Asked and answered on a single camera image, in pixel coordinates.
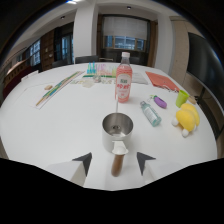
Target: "curtain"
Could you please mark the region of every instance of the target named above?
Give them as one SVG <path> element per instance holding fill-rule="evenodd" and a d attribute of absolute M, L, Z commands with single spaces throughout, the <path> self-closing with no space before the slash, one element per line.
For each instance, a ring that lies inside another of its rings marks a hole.
<path fill-rule="evenodd" d="M 147 40 L 147 22 L 126 17 L 105 17 L 103 34 Z"/>

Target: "stainless steel cup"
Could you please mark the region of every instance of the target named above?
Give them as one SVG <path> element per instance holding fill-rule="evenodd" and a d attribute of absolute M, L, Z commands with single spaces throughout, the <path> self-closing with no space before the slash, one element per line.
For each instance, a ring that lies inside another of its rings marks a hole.
<path fill-rule="evenodd" d="M 123 141 L 126 148 L 130 143 L 133 130 L 133 122 L 130 117 L 122 113 L 112 113 L 103 120 L 103 145 L 104 148 L 112 152 L 113 141 Z"/>

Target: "bottle label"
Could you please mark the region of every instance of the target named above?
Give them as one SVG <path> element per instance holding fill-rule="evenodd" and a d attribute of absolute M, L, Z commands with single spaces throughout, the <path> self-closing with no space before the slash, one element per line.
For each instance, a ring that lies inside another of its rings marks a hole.
<path fill-rule="evenodd" d="M 153 111 L 149 107 L 147 107 L 144 110 L 144 114 L 151 123 L 153 123 L 153 121 L 157 119 L 157 116 L 153 113 Z"/>
<path fill-rule="evenodd" d="M 124 99 L 129 95 L 131 88 L 131 77 L 127 74 L 120 74 L 117 77 L 117 95 L 119 98 Z"/>

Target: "plastic bottle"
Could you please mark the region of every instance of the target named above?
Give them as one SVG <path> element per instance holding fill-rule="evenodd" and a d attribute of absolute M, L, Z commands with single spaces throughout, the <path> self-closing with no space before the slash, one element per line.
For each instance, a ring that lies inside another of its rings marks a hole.
<path fill-rule="evenodd" d="M 121 64 L 118 66 L 116 72 L 115 99 L 117 94 L 119 103 L 124 103 L 129 99 L 132 80 L 129 57 L 130 53 L 122 52 Z"/>
<path fill-rule="evenodd" d="M 161 122 L 162 118 L 156 113 L 152 106 L 147 104 L 145 101 L 142 101 L 140 105 L 142 107 L 143 113 L 148 118 L 152 126 L 157 126 Z"/>

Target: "ceiling light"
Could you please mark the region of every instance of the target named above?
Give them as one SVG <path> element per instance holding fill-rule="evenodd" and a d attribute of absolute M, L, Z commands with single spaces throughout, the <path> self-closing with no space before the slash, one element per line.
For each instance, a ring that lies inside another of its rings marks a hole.
<path fill-rule="evenodd" d="M 68 4 L 76 4 L 76 2 L 74 2 L 74 1 L 67 1 L 66 3 L 68 3 Z"/>

